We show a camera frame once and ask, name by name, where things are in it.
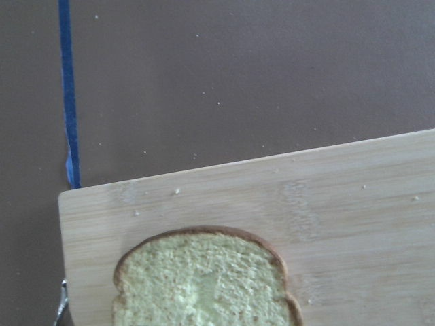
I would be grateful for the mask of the bread slice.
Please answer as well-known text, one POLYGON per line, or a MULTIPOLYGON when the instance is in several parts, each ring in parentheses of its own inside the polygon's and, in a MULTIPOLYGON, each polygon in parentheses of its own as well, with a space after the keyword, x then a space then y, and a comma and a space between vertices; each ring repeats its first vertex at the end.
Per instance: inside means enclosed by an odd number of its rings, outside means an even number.
POLYGON ((117 263, 114 325, 302 325, 287 267, 258 236, 196 226, 140 242, 117 263))

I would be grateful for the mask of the wooden cutting board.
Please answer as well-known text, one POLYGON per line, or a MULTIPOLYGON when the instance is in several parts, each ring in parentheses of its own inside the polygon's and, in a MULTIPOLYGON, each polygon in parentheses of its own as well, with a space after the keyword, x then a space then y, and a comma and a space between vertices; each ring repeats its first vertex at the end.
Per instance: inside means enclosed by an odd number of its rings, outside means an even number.
POLYGON ((434 324, 434 131, 63 192, 76 325, 110 325, 113 273, 150 236, 226 225, 285 260, 306 325, 434 324))

